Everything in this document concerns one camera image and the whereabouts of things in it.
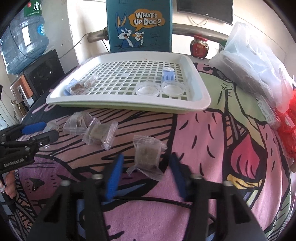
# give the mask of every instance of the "bed sheet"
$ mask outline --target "bed sheet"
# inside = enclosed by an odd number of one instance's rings
[[[11,222],[22,240],[34,220],[63,180],[84,181],[102,171],[114,157],[125,155],[124,174],[118,196],[151,196],[181,201],[168,163],[161,160],[160,182],[139,172],[126,174],[133,165],[135,134],[156,137],[176,152],[181,162],[205,179],[230,180],[258,219],[268,240],[275,240],[287,224],[293,205],[289,165],[281,142],[266,123],[256,99],[243,92],[220,71],[195,63],[210,93],[205,111],[185,115],[132,110],[90,109],[102,123],[119,122],[113,148],[101,150],[82,142],[82,136],[67,135],[62,127],[69,116],[86,110],[45,103],[45,93],[30,110],[25,124],[55,120],[59,140],[36,154],[35,163],[16,172],[17,213]],[[112,240],[182,240],[189,210],[155,202],[104,203],[103,210]],[[210,213],[215,215],[214,202]],[[78,226],[84,237],[83,203],[79,203]],[[210,225],[208,241],[213,239]]]

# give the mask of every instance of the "red plastic bag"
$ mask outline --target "red plastic bag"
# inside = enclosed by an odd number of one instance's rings
[[[290,158],[296,159],[296,90],[293,91],[289,109],[285,113],[276,110],[281,126],[278,134]]]

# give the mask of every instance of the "finger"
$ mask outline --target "finger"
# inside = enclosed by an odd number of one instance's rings
[[[6,182],[7,186],[9,186],[15,182],[15,172],[14,171],[11,171],[7,174],[7,176],[5,177],[5,182]]]
[[[17,195],[17,191],[13,191],[13,192],[9,195],[9,197],[10,197],[11,199],[13,199],[16,195]]]
[[[16,191],[15,183],[13,183],[5,188],[5,192],[7,195],[13,194],[14,191]]]

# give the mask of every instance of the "plastic tray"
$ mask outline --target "plastic tray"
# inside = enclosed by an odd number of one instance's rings
[[[161,84],[163,67],[175,70],[175,81],[184,83],[184,94],[170,97],[160,90],[157,97],[139,96],[136,84],[153,81]],[[97,74],[97,83],[84,95],[65,96],[63,91],[74,78]],[[47,97],[48,104],[188,113],[206,109],[210,95],[190,58],[177,53],[125,52],[95,57],[68,75]]]

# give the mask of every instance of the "glass jar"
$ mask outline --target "glass jar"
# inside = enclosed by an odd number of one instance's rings
[[[207,39],[195,35],[194,40],[190,44],[190,52],[193,57],[204,59],[209,52],[209,45]]]

